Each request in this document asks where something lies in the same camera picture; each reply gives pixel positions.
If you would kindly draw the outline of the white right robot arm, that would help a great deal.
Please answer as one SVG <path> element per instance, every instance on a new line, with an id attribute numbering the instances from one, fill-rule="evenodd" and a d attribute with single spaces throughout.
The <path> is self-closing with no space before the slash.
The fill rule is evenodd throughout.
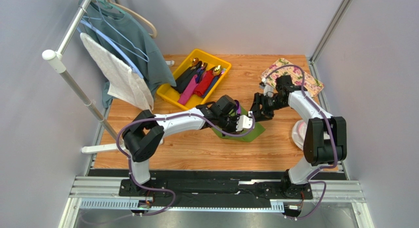
<path id="1" fill-rule="evenodd" d="M 251 112 L 255 120 L 267 121 L 274 111 L 290 107 L 306 123 L 303 158 L 286 170 L 281 178 L 280 192 L 294 198 L 309 186 L 309 180 L 322 169 L 333 169 L 347 156 L 346 120 L 321 108 L 303 85 L 292 83 L 291 76 L 276 79 L 276 92 L 255 93 Z"/>

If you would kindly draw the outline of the dark purple spoon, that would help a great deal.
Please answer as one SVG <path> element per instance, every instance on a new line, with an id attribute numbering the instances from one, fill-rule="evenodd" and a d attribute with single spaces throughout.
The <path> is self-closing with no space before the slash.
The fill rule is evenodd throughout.
<path id="1" fill-rule="evenodd" d="M 236 103 L 236 107 L 237 107 L 236 114 L 239 115 L 239 114 L 241 114 L 241 106 L 240 106 L 240 103 L 239 103 L 238 100 L 235 100 L 235 103 Z"/>

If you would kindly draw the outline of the green paper napkin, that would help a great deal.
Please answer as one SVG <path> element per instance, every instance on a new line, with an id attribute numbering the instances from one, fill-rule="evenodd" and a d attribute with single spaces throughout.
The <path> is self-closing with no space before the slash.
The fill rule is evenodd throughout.
<path id="1" fill-rule="evenodd" d="M 241 107 L 240 115 L 242 114 L 248 114 L 248 111 L 246 111 L 243 107 Z M 265 128 L 257 122 L 255 122 L 255 127 L 252 130 L 243 130 L 241 132 L 237 132 L 236 134 L 231 134 L 231 133 L 225 134 L 213 127 L 211 127 L 211 129 L 221 139 L 234 140 L 234 141 L 240 141 L 240 142 L 246 142 L 246 143 L 252 142 L 265 131 Z"/>

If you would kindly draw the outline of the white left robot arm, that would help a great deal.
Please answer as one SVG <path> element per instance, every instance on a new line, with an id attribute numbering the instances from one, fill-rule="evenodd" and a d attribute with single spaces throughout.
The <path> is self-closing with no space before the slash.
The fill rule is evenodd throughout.
<path id="1" fill-rule="evenodd" d="M 137 191 L 147 190 L 150 180 L 149 159 L 163 139 L 190 130 L 213 128 L 224 136 L 242 137 L 244 129 L 253 129 L 252 115 L 242 115 L 239 104 L 228 95 L 216 102 L 197 105 L 174 114 L 142 111 L 117 134 L 118 150 L 128 158 L 129 177 Z"/>

